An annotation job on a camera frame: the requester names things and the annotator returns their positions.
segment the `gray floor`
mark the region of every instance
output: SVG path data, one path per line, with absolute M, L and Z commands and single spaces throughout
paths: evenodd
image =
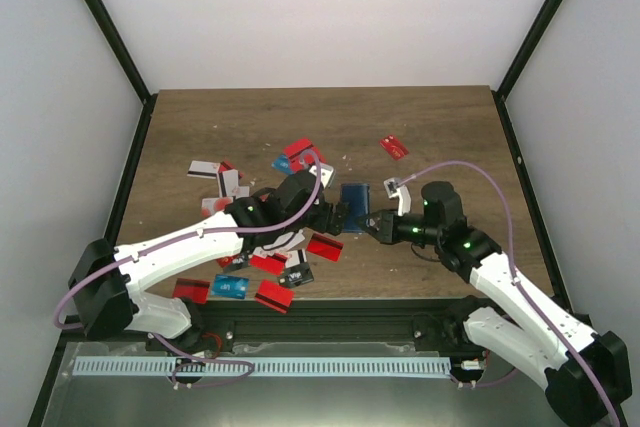
M 66 359 L 62 372 L 69 372 Z M 508 367 L 492 359 L 488 378 Z M 563 426 L 524 375 L 458 391 L 446 380 L 254 378 L 174 391 L 165 378 L 60 376 L 46 426 Z

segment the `robotic arm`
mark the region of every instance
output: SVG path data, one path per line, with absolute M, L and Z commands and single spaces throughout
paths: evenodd
M 269 227 L 292 219 L 309 201 L 316 184 L 313 168 L 288 176 L 277 189 L 263 189 L 251 197 L 236 199 L 224 212 L 157 239 L 115 249 L 105 239 L 89 244 L 69 280 L 70 288 L 107 265 L 119 265 L 73 297 L 87 339 L 103 340 L 124 330 L 135 330 L 174 339 L 174 344 L 182 348 L 193 345 L 203 329 L 195 304 L 146 290 L 203 262 L 251 253 L 304 227 L 340 234 L 347 207 L 325 202 L 323 188 L 331 179 L 324 173 L 321 169 L 319 193 L 311 207 L 281 229 Z M 218 228 L 229 231 L 208 233 Z M 233 232 L 237 228 L 254 229 L 255 233 Z
M 586 360 L 611 402 L 619 404 L 631 396 L 624 342 L 613 332 L 599 335 L 556 305 L 517 269 L 514 281 L 507 255 L 487 234 L 468 225 L 460 196 L 450 183 L 423 186 L 422 214 L 408 212 L 409 192 L 398 184 L 397 179 L 385 181 L 389 197 L 399 199 L 398 210 L 374 212 L 359 219 L 360 227 L 382 244 L 434 246 L 447 269 L 484 293 L 506 314 L 479 307 L 473 297 L 467 298 L 452 320 L 455 325 L 447 330 L 462 342 L 495 352 L 530 377 L 568 425 L 592 425 L 607 413 L 603 402 L 584 370 L 518 290 L 516 282 L 520 282 Z

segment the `red card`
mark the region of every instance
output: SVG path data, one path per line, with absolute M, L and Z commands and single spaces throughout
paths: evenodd
M 263 280 L 258 292 L 256 292 L 255 299 L 267 307 L 286 314 L 294 295 L 293 290 L 280 287 L 270 280 Z
M 220 162 L 220 168 L 218 169 L 218 172 L 226 172 L 227 170 L 238 169 L 236 169 L 228 160 L 223 160 L 222 162 Z M 244 177 L 244 174 L 238 170 L 238 178 L 241 179 L 242 177 Z
M 393 135 L 387 135 L 380 141 L 380 145 L 389 153 L 391 157 L 393 157 L 394 160 L 400 160 L 402 157 L 409 153 L 407 148 L 402 145 L 402 142 L 400 142 Z
M 328 237 L 324 237 L 320 234 L 313 234 L 309 245 L 307 245 L 307 252 L 319 255 L 325 259 L 337 262 L 342 253 L 342 246 L 340 242 L 332 240 Z
M 224 269 L 227 265 L 233 263 L 233 259 L 237 259 L 238 257 L 240 257 L 240 254 L 228 255 L 227 257 L 220 257 L 219 259 L 216 259 L 216 262 L 218 262 L 218 265 Z
M 323 155 L 320 153 L 318 149 L 316 149 L 316 147 L 313 145 L 313 143 L 309 139 L 300 139 L 295 141 L 290 146 L 285 147 L 285 149 L 283 150 L 284 155 L 286 155 L 287 158 L 289 159 L 289 167 L 294 172 L 298 172 L 299 170 L 304 169 L 304 166 L 300 163 L 300 155 L 302 154 L 302 152 L 304 152 L 307 149 L 311 149 L 316 154 L 318 154 L 318 157 L 320 158 L 320 162 L 326 162 Z M 307 165 L 310 165 L 313 163 L 313 157 L 311 157 L 311 155 L 306 155 L 304 158 L 304 161 L 307 163 Z
M 269 272 L 273 275 L 280 275 L 284 270 L 284 265 L 287 262 L 287 258 L 281 255 L 270 255 L 269 257 L 260 257 L 259 255 L 251 256 L 249 259 L 249 265 L 253 265 L 260 270 Z
M 206 304 L 211 282 L 204 280 L 178 279 L 173 289 L 173 297 L 187 297 L 196 304 Z

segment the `wooden table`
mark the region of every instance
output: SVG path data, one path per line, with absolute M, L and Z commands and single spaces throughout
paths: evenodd
M 394 161 L 380 147 L 379 140 L 388 134 L 406 145 L 407 157 Z M 337 171 L 327 200 L 338 200 L 340 183 L 366 182 L 372 211 L 395 206 L 382 185 L 389 177 L 451 159 L 486 169 L 510 203 L 519 268 L 552 293 L 491 92 L 480 86 L 162 91 L 118 243 L 152 239 L 202 220 L 200 201 L 217 197 L 218 185 L 187 177 L 192 160 L 227 159 L 245 174 L 243 185 L 255 182 L 252 191 L 276 187 L 283 174 L 271 162 L 301 137 L 310 138 Z M 414 181 L 414 209 L 421 208 L 422 184 L 436 179 L 452 182 L 470 223 L 506 247 L 499 198 L 469 169 L 447 167 Z M 475 292 L 443 266 L 416 258 L 407 244 L 383 246 L 354 234 L 338 240 L 344 243 L 339 262 L 309 255 L 315 282 L 297 288 L 296 298 L 429 298 Z M 179 277 L 212 281 L 220 272 L 216 262 L 209 262 Z M 271 278 L 253 268 L 234 275 L 251 279 L 247 299 L 253 298 L 259 279 Z M 177 277 L 150 292 L 171 296 Z

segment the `black metal frame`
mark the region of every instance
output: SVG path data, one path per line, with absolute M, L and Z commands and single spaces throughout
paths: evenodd
M 85 0 L 85 2 L 143 106 L 105 232 L 105 237 L 115 245 L 151 122 L 157 94 L 151 95 L 147 89 L 102 0 Z M 506 98 L 551 23 L 561 2 L 562 0 L 545 0 L 498 91 L 493 92 L 493 95 L 544 262 L 549 272 L 555 300 L 570 310 L 567 291 L 505 106 Z M 376 342 L 413 341 L 418 350 L 437 350 L 442 355 L 458 356 L 469 353 L 469 351 L 465 347 L 448 344 L 446 340 L 443 340 L 437 325 L 443 312 L 456 300 L 301 301 L 294 304 L 286 316 L 257 308 L 254 303 L 233 303 L 230 307 L 228 302 L 216 301 L 206 305 L 204 317 L 207 325 L 213 330 L 223 333 L 231 329 L 233 339 L 237 342 L 265 341 L 267 339 L 269 341 L 305 342 L 350 339 L 365 339 Z M 308 328 L 310 321 L 313 321 L 314 328 L 312 330 Z M 414 338 L 416 330 L 420 330 L 424 334 L 419 339 Z M 81 340 L 83 340 L 83 336 L 77 332 L 63 332 L 61 334 L 29 422 L 30 427 L 42 424 L 66 344 Z M 146 341 L 147 338 L 141 334 L 125 333 L 114 340 Z M 225 348 L 230 348 L 229 341 L 226 342 Z

